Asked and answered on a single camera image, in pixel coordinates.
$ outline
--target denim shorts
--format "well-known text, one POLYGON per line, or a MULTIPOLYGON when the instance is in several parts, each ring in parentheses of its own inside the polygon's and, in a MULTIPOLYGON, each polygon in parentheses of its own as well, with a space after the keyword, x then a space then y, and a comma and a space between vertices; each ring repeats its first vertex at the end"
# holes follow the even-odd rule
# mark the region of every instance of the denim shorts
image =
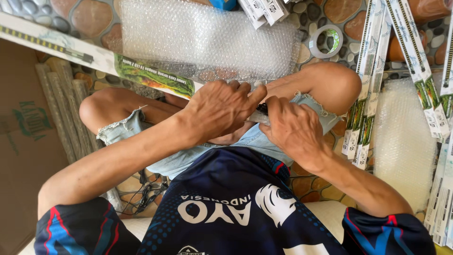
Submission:
MULTIPOLYGON (((291 100, 297 104, 306 104, 315 110, 319 115, 319 121, 323 126, 324 134, 327 133, 341 117, 334 113, 329 113, 317 103, 310 95, 296 93, 295 97, 291 100)), ((122 120, 110 124, 106 127, 100 128, 97 138, 110 145, 114 142, 129 138, 141 131, 151 127, 152 125, 145 122, 145 115, 140 109, 134 110, 132 114, 122 120)), ((282 161, 285 165, 291 166, 293 160, 285 155, 277 146, 267 139, 266 135, 258 128, 258 124, 250 128, 236 143, 232 145, 216 145, 205 143, 203 145, 195 146, 188 150, 179 151, 167 158, 164 158, 151 166, 147 167, 150 172, 160 173, 168 176, 170 179, 175 178, 178 174, 186 170, 197 158, 203 153, 212 149, 226 146, 241 146, 247 147, 267 156, 273 157, 282 161)))

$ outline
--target bubble wrap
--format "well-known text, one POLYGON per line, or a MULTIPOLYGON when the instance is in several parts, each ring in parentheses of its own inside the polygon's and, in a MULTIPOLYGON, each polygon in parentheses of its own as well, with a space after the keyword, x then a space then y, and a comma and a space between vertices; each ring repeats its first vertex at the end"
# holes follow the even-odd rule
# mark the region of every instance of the bubble wrap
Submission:
POLYGON ((425 209, 437 146, 411 78, 385 83, 377 116, 374 174, 395 188, 414 211, 425 209))
POLYGON ((286 22, 255 31, 241 11, 181 0, 122 0, 120 6, 123 54, 187 78, 279 78, 292 72, 299 54, 301 33, 286 22), (200 74, 208 69, 221 75, 200 74))

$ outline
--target stone tile floor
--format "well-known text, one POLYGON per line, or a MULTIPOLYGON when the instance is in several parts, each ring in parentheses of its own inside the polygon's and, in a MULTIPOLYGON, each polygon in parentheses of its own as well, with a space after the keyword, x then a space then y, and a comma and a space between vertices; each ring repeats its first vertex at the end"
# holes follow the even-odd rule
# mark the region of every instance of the stone tile floor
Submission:
MULTIPOLYGON (((44 26, 57 29, 63 33, 70 34, 89 43, 108 48, 114 52, 122 52, 121 42, 121 19, 120 0, 0 0, 2 11, 21 16, 27 20, 39 23, 44 26)), ((207 0, 192 0, 198 3, 210 5, 207 0)), ((356 69, 360 40, 365 21, 365 10, 368 0, 303 0, 297 4, 286 5, 290 11, 287 20, 295 28, 304 34, 300 48, 299 57, 294 71, 298 71, 305 65, 323 61, 313 57, 308 49, 310 35, 314 31, 327 24, 334 24, 343 31, 343 45, 340 52, 324 61, 341 63, 353 70, 356 69)), ((443 67, 445 55, 445 37, 448 33, 450 18, 444 18, 428 22, 420 28, 427 36, 425 52, 431 68, 439 71, 443 67)), ((332 46, 329 37, 320 36, 317 45, 321 51, 327 51, 332 46)), ((50 56, 38 53, 38 58, 44 61, 52 61, 50 56)), ((91 92, 106 87, 131 88, 133 83, 92 70, 87 67, 74 64, 74 77, 87 80, 91 92)), ((386 63, 384 78, 398 79, 408 77, 407 66, 404 63, 386 63)), ((209 80, 216 76, 216 70, 211 70, 209 75, 199 74, 201 80, 209 80)), ((339 122, 334 129, 326 134, 325 140, 332 146, 332 150, 341 154, 341 144, 344 135, 344 122, 339 122)), ((373 154, 370 150, 368 167, 366 171, 373 171, 373 154)), ((354 206, 355 202, 348 196, 342 194, 335 187, 325 180, 312 176, 297 165, 292 166, 290 187, 302 202, 337 200, 341 203, 354 206)), ((149 180, 156 176, 149 173, 149 180)), ((118 186, 118 190, 124 200, 129 200, 140 186, 137 186, 138 179, 131 177, 118 186)), ((155 201, 147 211, 140 216, 152 216, 159 199, 155 201)), ((419 212, 417 217, 424 218, 424 213, 419 212)))

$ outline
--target tape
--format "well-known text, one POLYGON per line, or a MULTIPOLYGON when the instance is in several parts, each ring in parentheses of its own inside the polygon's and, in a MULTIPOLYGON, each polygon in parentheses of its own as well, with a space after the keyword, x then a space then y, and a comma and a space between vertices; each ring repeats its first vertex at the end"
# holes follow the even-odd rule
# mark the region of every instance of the tape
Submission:
POLYGON ((327 59, 337 54, 340 51, 342 44, 343 33, 341 32, 341 30, 335 25, 325 25, 314 32, 314 34, 310 38, 308 47, 310 48, 310 52, 313 56, 317 57, 318 59, 327 59), (326 54, 319 51, 318 44, 316 43, 319 35, 324 31, 327 32, 328 36, 333 37, 332 49, 326 54))

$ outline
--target cardboard box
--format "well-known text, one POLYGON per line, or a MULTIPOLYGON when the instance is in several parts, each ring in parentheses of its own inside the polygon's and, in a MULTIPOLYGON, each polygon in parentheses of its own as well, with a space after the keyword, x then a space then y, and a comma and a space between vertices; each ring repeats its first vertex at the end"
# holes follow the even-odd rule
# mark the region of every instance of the cardboard box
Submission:
POLYGON ((0 39, 0 254, 35 236, 38 192, 68 165, 34 65, 33 49, 0 39))

